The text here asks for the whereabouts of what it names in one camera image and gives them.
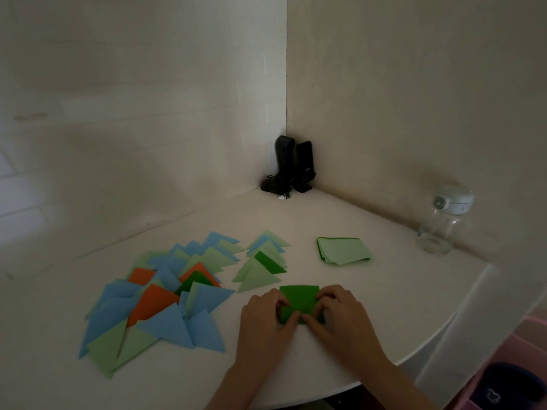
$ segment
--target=white lid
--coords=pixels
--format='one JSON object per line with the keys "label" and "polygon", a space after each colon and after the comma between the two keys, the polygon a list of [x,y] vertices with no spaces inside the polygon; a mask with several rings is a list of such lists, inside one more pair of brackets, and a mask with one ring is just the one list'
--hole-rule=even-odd
{"label": "white lid", "polygon": [[473,192],[459,185],[440,186],[433,199],[433,206],[447,214],[461,215],[465,214],[473,204]]}

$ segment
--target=pink container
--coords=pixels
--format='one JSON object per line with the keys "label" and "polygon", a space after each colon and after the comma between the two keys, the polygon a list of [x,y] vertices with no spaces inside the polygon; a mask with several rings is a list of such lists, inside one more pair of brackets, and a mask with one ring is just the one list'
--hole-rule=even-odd
{"label": "pink container", "polygon": [[[537,331],[544,333],[541,338],[547,339],[547,321],[532,316],[525,317],[524,321],[537,325]],[[480,410],[480,407],[476,406],[469,398],[479,384],[486,367],[495,362],[508,362],[518,365],[534,373],[547,383],[547,351],[542,350],[526,339],[511,334],[465,387],[454,410]],[[547,410],[547,399],[544,399],[537,406],[537,410]]]}

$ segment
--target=wall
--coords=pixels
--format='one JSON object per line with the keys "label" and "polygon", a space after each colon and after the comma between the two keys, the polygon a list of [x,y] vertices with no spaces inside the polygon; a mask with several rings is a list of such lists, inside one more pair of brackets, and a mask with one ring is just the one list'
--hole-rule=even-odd
{"label": "wall", "polygon": [[411,227],[435,186],[475,192],[461,243],[497,266],[419,377],[440,405],[547,284],[546,7],[288,0],[288,134],[312,141],[315,186]]}
{"label": "wall", "polygon": [[285,129],[286,0],[0,0],[0,270],[251,190]]}

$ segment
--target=dark blue object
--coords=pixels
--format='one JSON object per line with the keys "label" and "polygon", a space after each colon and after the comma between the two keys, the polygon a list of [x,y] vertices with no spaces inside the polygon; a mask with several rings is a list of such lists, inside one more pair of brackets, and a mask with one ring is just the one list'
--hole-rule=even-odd
{"label": "dark blue object", "polygon": [[547,386],[535,374],[498,362],[485,370],[471,401],[482,410],[532,410],[546,391]]}

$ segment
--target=right hand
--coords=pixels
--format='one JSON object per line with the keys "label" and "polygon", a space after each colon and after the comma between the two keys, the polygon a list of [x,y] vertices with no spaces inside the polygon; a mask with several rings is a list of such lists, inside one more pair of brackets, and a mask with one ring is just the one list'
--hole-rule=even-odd
{"label": "right hand", "polygon": [[[365,307],[340,285],[326,286],[317,294],[314,317],[303,315],[304,322],[338,361],[360,380],[373,377],[390,365],[374,333]],[[332,316],[332,331],[316,318],[325,309]]]}

